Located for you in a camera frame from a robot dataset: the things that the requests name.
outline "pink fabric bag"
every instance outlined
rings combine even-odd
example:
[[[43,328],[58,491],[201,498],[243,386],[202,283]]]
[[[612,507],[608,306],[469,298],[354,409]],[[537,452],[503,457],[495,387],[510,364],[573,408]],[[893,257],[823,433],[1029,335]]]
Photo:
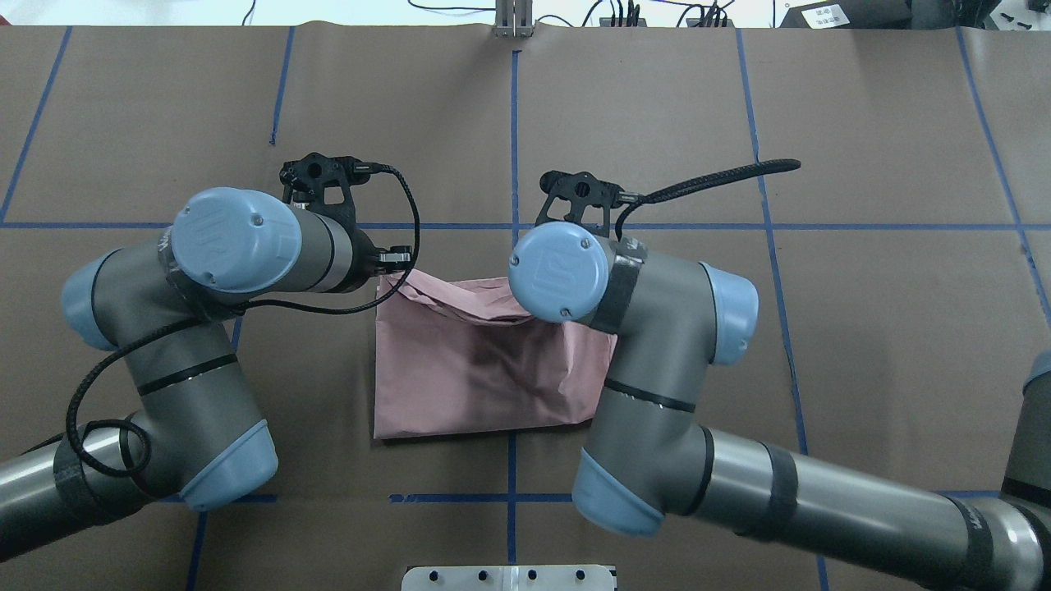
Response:
[[[385,293],[398,276],[382,278]],[[550,324],[507,278],[413,270],[376,310],[377,440],[566,425],[594,416],[616,338]]]

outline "white label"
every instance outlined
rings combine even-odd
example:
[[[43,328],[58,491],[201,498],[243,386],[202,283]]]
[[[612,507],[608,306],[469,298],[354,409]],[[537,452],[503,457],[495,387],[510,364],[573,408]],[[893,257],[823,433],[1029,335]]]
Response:
[[[847,18],[839,4],[803,11],[803,18],[806,19],[806,24],[810,25],[810,28],[831,28],[850,24],[850,19]]]

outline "blue joint cap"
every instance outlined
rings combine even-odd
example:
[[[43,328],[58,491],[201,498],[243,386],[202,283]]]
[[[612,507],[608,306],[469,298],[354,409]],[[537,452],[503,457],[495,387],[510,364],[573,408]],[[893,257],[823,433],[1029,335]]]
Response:
[[[1040,375],[1051,371],[1051,349],[1044,351],[1043,353],[1036,355],[1033,360],[1033,369],[1029,372],[1029,379],[1026,380],[1026,385],[1022,387],[1025,390],[1029,387],[1029,383],[1036,380]]]
[[[664,522],[664,513],[620,484],[583,448],[573,504],[588,521],[623,535],[654,535]]]
[[[226,293],[261,291],[292,268],[303,231],[265,192],[217,187],[190,198],[171,226],[171,251],[190,279]]]
[[[549,222],[518,241],[508,279],[511,292],[531,314],[569,322],[598,306],[610,282],[610,261],[590,231],[569,222]]]
[[[217,455],[179,495],[194,511],[211,511],[263,486],[277,471],[266,421],[260,421]]]
[[[759,320],[759,292],[743,277],[721,271],[701,263],[708,273],[712,297],[716,303],[715,365],[734,365],[748,350]]]
[[[99,269],[114,252],[117,252],[117,249],[110,250],[84,265],[69,276],[65,285],[62,286],[62,314],[65,315],[66,323],[80,334],[85,343],[103,351],[116,351],[117,345],[106,339],[102,329],[99,328],[99,323],[95,320],[92,293],[95,293],[95,278],[99,277]]]

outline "black velcro strap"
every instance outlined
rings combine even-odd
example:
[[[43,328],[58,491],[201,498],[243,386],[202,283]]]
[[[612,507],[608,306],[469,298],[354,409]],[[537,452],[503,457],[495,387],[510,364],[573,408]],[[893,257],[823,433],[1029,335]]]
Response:
[[[627,304],[632,302],[632,293],[635,292],[635,284],[647,254],[646,245],[632,237],[625,237],[617,243],[610,282],[595,308],[595,317],[588,324],[590,327],[609,334],[616,334],[620,330],[620,323],[624,320]]]
[[[756,525],[750,530],[737,532],[737,534],[758,542],[774,542],[787,527],[788,522],[796,514],[796,507],[799,506],[796,498],[799,493],[799,473],[796,471],[796,461],[792,460],[788,450],[776,445],[759,443],[766,448],[766,453],[770,456],[770,471],[772,472],[770,501],[766,506],[766,512]]]
[[[943,585],[932,586],[934,591],[950,591],[955,589],[982,589],[986,577],[992,568],[992,532],[981,511],[960,501],[946,496],[964,517],[967,526],[967,555],[960,566],[956,575]]]
[[[83,427],[80,428],[80,433],[83,437]],[[77,453],[74,452],[73,446],[69,445],[68,437],[62,437],[58,448],[55,449],[51,471],[55,473],[55,489],[62,498],[63,505],[85,527],[111,524],[135,512],[121,512],[115,510],[116,508],[106,507],[102,503],[102,500],[87,485],[84,466],[77,457]]]
[[[1015,498],[1028,501],[1040,507],[1051,509],[1051,490],[1046,488],[1014,478],[1004,478],[1004,484],[1001,485],[1000,491]]]

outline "wire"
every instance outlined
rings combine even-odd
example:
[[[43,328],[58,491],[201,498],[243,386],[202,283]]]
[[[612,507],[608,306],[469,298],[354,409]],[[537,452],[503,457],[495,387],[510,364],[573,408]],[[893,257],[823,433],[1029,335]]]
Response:
[[[95,381],[98,380],[99,375],[107,367],[116,363],[121,358],[127,355],[128,353],[137,349],[145,347],[146,345],[149,345],[154,341],[159,341],[169,334],[173,334],[176,332],[179,332],[180,330],[185,330],[187,328],[191,328],[200,324],[204,324],[204,322],[195,318],[190,318],[158,328],[157,330],[150,332],[149,334],[146,334],[145,337],[139,339],[138,341],[133,341],[117,349],[116,351],[109,353],[109,355],[107,355],[106,359],[99,362],[98,365],[91,368],[91,371],[87,372],[87,375],[85,375],[84,380],[81,381],[80,386],[77,386],[77,391],[74,392],[73,398],[69,399],[69,406],[66,409],[66,424],[65,424],[65,436],[66,439],[69,440],[69,447],[73,448],[74,453],[77,454],[77,457],[79,457],[81,462],[90,466],[91,468],[95,468],[98,472],[102,474],[118,478],[138,474],[139,472],[142,472],[143,469],[146,468],[146,465],[149,464],[150,455],[152,454],[152,446],[150,445],[149,442],[149,435],[146,434],[146,431],[142,427],[125,419],[106,419],[104,421],[92,421],[84,426],[83,436],[87,437],[87,434],[89,432],[99,427],[114,427],[117,429],[130,431],[135,433],[136,436],[139,437],[139,440],[142,442],[142,456],[139,457],[138,462],[136,462],[130,468],[126,470],[119,470],[117,468],[110,468],[109,466],[106,466],[102,462],[96,460],[94,455],[88,453],[87,450],[84,449],[84,441],[81,437],[80,432],[77,430],[77,412],[80,410],[80,403],[84,401],[84,395],[87,394],[88,388],[90,388],[91,384],[94,384]]]
[[[592,15],[592,13],[595,12],[595,8],[598,8],[598,5],[601,4],[605,0],[595,0],[595,3],[592,4],[592,7],[588,8],[588,14],[584,15],[584,22],[580,23],[580,26],[588,26],[588,19],[591,18],[591,15]]]
[[[483,6],[424,6],[423,4],[417,4],[412,0],[406,0],[410,5],[424,11],[475,11],[478,13],[495,13],[496,8],[487,8]]]
[[[255,12],[255,0],[252,0],[252,6],[248,8],[247,13],[245,13],[245,18],[241,19],[241,26],[245,26],[245,23],[248,22],[248,17],[252,16],[252,13],[254,12]]]
[[[416,200],[412,197],[412,191],[409,190],[409,183],[406,182],[405,177],[401,176],[396,168],[393,166],[388,166],[387,164],[378,164],[376,172],[386,172],[388,175],[393,175],[397,178],[398,183],[401,184],[401,189],[405,190],[405,197],[409,200],[409,208],[412,209],[412,228],[413,228],[413,245],[412,253],[409,257],[409,266],[406,268],[401,277],[398,278],[397,282],[394,284],[387,293],[384,293],[379,298],[369,302],[368,304],[363,304],[360,306],[355,306],[353,308],[320,308],[317,306],[308,306],[306,304],[298,304],[296,302],[286,302],[284,300],[255,300],[253,302],[246,302],[234,309],[236,311],[245,311],[251,308],[259,308],[261,306],[276,306],[280,308],[290,308],[293,310],[300,310],[303,312],[315,312],[320,314],[330,314],[330,315],[341,315],[341,314],[353,314],[357,312],[363,312],[365,310],[374,308],[379,304],[386,302],[391,295],[393,295],[398,289],[405,285],[406,280],[409,279],[409,273],[412,269],[416,267],[416,258],[419,256],[419,210],[416,208]]]
[[[678,28],[680,25],[682,25],[682,21],[683,21],[683,19],[686,18],[686,14],[688,14],[689,11],[693,9],[693,8],[700,8],[701,9],[701,19],[700,20],[701,21],[704,20],[704,6],[702,6],[701,4],[689,4],[688,6],[686,6],[686,9],[683,11],[681,15],[679,15],[679,21],[675,23],[676,28]]]
[[[795,170],[800,166],[801,163],[798,160],[766,160],[764,162],[757,162],[756,164],[748,164],[747,166],[740,166],[737,168],[730,168],[729,170],[721,170],[719,172],[713,172],[712,175],[689,179],[688,181],[683,181],[669,187],[664,187],[660,190],[654,191],[650,195],[642,196],[637,202],[631,204],[626,209],[621,211],[620,217],[617,218],[617,240],[620,240],[623,233],[624,221],[627,220],[627,217],[643,205],[672,201],[673,199],[685,197],[697,191],[727,185],[729,183],[736,183],[738,181],[744,181],[746,179],[753,179],[763,175],[787,172],[788,170]]]
[[[236,314],[243,314],[245,310],[248,310],[250,308],[257,308],[261,306],[276,306],[282,308],[291,308],[295,310],[316,312],[323,314],[352,314],[378,306],[379,304],[386,302],[389,298],[394,295],[394,293],[396,293],[397,290],[400,289],[403,285],[405,285],[406,280],[409,279],[409,273],[411,273],[412,270],[416,267],[416,260],[419,257],[419,233],[420,233],[419,209],[416,207],[416,200],[413,199],[412,191],[409,189],[409,183],[406,182],[405,177],[401,175],[400,171],[398,171],[393,166],[389,166],[387,164],[376,164],[374,166],[375,166],[374,168],[375,172],[385,172],[388,175],[393,175],[394,177],[397,178],[398,183],[400,183],[401,188],[405,190],[406,199],[409,201],[409,208],[412,209],[412,227],[413,227],[412,253],[409,256],[408,267],[401,273],[401,277],[398,278],[394,286],[386,293],[369,302],[368,304],[356,306],[353,308],[346,308],[346,309],[320,308],[316,306],[307,306],[304,304],[297,304],[295,302],[285,302],[282,300],[256,300],[254,302],[247,302],[240,306],[231,307],[232,312]],[[66,436],[66,439],[69,440],[69,446],[73,448],[74,453],[77,454],[77,457],[80,458],[81,462],[83,462],[87,466],[90,466],[91,468],[95,468],[96,471],[102,474],[118,478],[138,474],[139,472],[142,472],[146,468],[147,464],[149,464],[150,457],[152,456],[152,444],[150,443],[149,434],[146,433],[146,431],[142,427],[136,425],[135,423],[126,419],[106,419],[103,421],[91,421],[87,423],[84,426],[84,434],[81,435],[80,432],[77,430],[77,414],[80,411],[80,405],[84,401],[84,396],[87,394],[88,389],[90,389],[95,381],[98,380],[99,375],[103,371],[105,371],[107,367],[109,367],[120,359],[124,358],[128,353],[131,353],[132,351],[145,347],[146,345],[159,341],[169,334],[173,334],[176,332],[179,332],[180,330],[192,328],[194,326],[199,326],[202,324],[205,324],[204,321],[201,321],[195,318],[190,318],[158,328],[157,330],[150,332],[149,334],[146,334],[145,337],[139,339],[138,341],[124,345],[123,347],[117,349],[112,353],[109,353],[109,355],[107,355],[106,359],[102,360],[94,368],[91,368],[91,371],[89,371],[87,375],[84,376],[80,385],[77,387],[77,390],[74,392],[73,398],[69,399],[69,406],[66,409],[64,435]],[[116,429],[130,431],[131,433],[135,433],[137,437],[139,437],[139,441],[142,442],[142,455],[132,466],[124,470],[111,468],[109,466],[106,466],[99,460],[97,460],[94,455],[88,453],[86,449],[84,449],[84,439],[87,437],[87,434],[92,430],[101,427],[112,427]],[[47,441],[41,442],[36,446],[29,448],[24,453],[28,453],[29,451],[34,451],[36,449],[48,446],[53,443],[61,441],[61,439],[62,439],[61,434],[50,437]]]
[[[563,19],[562,17],[560,17],[560,16],[558,16],[558,15],[543,15],[542,17],[540,17],[540,18],[536,19],[536,22],[540,22],[540,21],[542,21],[543,19],[558,19],[558,20],[560,20],[560,21],[564,22],[565,24],[568,24],[568,25],[570,25],[570,26],[573,26],[573,23],[571,23],[570,21],[568,21],[568,20]]]

